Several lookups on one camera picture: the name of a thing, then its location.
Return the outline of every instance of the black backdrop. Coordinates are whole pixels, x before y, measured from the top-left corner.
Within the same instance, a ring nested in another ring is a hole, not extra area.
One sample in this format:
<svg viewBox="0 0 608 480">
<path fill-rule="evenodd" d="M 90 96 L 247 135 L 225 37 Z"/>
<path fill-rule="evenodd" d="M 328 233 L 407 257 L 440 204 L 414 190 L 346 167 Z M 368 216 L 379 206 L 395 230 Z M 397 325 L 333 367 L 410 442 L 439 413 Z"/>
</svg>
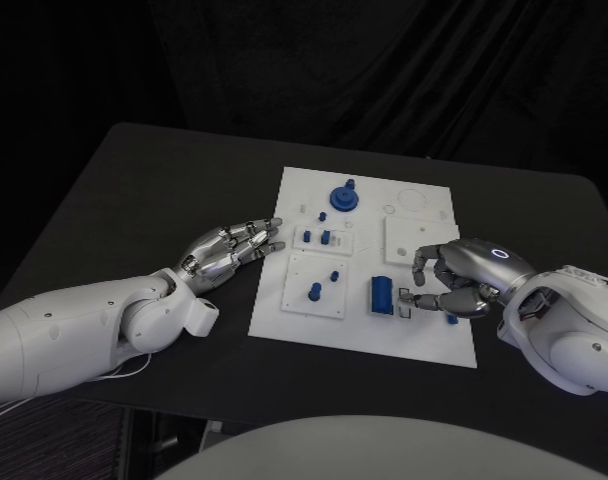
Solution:
<svg viewBox="0 0 608 480">
<path fill-rule="evenodd" d="M 0 288 L 120 121 L 577 173 L 608 202 L 608 0 L 0 5 Z"/>
</svg>

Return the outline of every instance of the silver robot hand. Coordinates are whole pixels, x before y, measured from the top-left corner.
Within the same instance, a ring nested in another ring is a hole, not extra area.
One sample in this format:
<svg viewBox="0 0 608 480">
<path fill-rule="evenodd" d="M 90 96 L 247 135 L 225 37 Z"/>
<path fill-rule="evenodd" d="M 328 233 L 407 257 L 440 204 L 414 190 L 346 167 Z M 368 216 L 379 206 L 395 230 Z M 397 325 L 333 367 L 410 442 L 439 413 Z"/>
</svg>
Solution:
<svg viewBox="0 0 608 480">
<path fill-rule="evenodd" d="M 214 228 L 192 243 L 173 270 L 196 295 L 218 288 L 241 265 L 286 248 L 284 242 L 268 243 L 280 225 L 283 219 L 271 218 Z"/>
<path fill-rule="evenodd" d="M 413 276 L 418 287 L 426 284 L 429 260 L 437 260 L 434 275 L 452 292 L 443 295 L 407 293 L 401 301 L 463 318 L 485 316 L 496 301 L 506 305 L 516 290 L 537 275 L 534 267 L 511 250 L 478 238 L 462 238 L 417 250 Z"/>
</svg>

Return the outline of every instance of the black table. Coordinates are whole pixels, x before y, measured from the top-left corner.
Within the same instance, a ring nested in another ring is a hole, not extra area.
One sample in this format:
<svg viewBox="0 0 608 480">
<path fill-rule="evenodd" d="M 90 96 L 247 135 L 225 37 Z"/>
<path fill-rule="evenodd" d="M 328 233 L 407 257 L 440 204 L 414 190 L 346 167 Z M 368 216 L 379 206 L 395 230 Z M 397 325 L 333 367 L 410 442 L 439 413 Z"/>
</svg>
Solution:
<svg viewBox="0 0 608 480">
<path fill-rule="evenodd" d="M 41 292 L 173 266 L 214 226 L 273 215 L 284 166 L 447 186 L 463 236 L 503 244 L 541 270 L 573 264 L 608 275 L 608 213 L 583 177 L 121 124 L 0 308 Z M 206 295 L 221 308 L 208 338 L 185 333 L 142 374 L 67 394 L 256 425 L 339 414 L 436 420 L 608 474 L 608 394 L 578 397 L 540 376 L 496 338 L 501 308 L 473 320 L 473 370 L 248 337 L 260 275 L 256 262 Z"/>
</svg>

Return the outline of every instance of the white panel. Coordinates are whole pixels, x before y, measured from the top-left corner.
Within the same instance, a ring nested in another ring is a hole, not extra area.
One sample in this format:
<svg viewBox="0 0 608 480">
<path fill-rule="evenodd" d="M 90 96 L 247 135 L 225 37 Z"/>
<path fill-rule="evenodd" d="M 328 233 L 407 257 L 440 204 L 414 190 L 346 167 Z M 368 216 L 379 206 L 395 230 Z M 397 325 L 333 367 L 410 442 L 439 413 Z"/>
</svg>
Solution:
<svg viewBox="0 0 608 480">
<path fill-rule="evenodd" d="M 343 213 L 332 207 L 329 199 L 332 190 L 343 186 L 349 178 L 356 182 L 359 206 Z M 328 213 L 323 224 L 318 218 L 320 212 Z M 400 288 L 408 288 L 416 294 L 449 291 L 433 275 L 427 276 L 427 285 L 417 288 L 410 267 L 387 264 L 384 255 L 388 216 L 439 222 L 456 228 L 449 188 L 287 167 L 274 216 L 284 220 L 279 237 L 287 239 L 287 246 L 266 257 L 250 335 L 476 368 L 469 320 L 450 325 L 444 313 L 417 309 L 411 319 L 401 318 L 400 309 L 384 318 L 369 314 L 369 281 L 375 276 L 394 279 L 394 295 Z M 281 309 L 290 255 L 307 255 L 289 241 L 299 226 L 325 226 L 355 234 L 351 257 L 316 253 L 322 258 L 348 261 L 342 319 Z M 408 255 L 418 247 L 408 247 Z"/>
<path fill-rule="evenodd" d="M 330 279 L 335 271 L 341 274 L 336 282 Z M 322 284 L 322 298 L 316 302 L 309 299 L 315 283 Z M 306 315 L 345 318 L 346 286 L 346 260 L 310 255 L 290 255 L 283 310 Z"/>
<path fill-rule="evenodd" d="M 309 243 L 305 241 L 305 232 L 312 232 L 312 239 Z M 322 243 L 323 232 L 330 232 L 330 242 L 328 245 Z M 355 246 L 355 234 L 341 230 L 330 230 L 328 228 L 299 226 L 294 229 L 293 247 L 300 250 L 310 250 L 312 252 L 335 253 L 338 255 L 352 255 Z"/>
<path fill-rule="evenodd" d="M 413 266 L 416 250 L 420 247 L 447 243 L 457 238 L 460 238 L 457 225 L 387 217 L 385 261 L 391 265 Z"/>
</svg>

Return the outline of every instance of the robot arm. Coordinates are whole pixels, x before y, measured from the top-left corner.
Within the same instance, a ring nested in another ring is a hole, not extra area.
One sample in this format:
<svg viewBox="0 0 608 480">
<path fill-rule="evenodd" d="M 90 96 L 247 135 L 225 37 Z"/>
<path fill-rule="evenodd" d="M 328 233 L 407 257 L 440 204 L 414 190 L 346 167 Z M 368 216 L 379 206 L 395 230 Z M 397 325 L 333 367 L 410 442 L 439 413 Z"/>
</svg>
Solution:
<svg viewBox="0 0 608 480">
<path fill-rule="evenodd" d="M 65 390 L 153 353 L 186 329 L 206 336 L 218 308 L 196 295 L 245 263 L 284 248 L 268 243 L 281 219 L 214 229 L 175 269 L 67 288 L 0 311 L 0 402 Z"/>
<path fill-rule="evenodd" d="M 564 390 L 608 392 L 608 285 L 576 267 L 537 274 L 508 249 L 460 239 L 417 251 L 413 273 L 424 286 L 424 267 L 452 289 L 443 295 L 401 296 L 420 308 L 475 318 L 489 304 L 506 307 L 499 337 L 521 348 L 542 376 Z"/>
</svg>

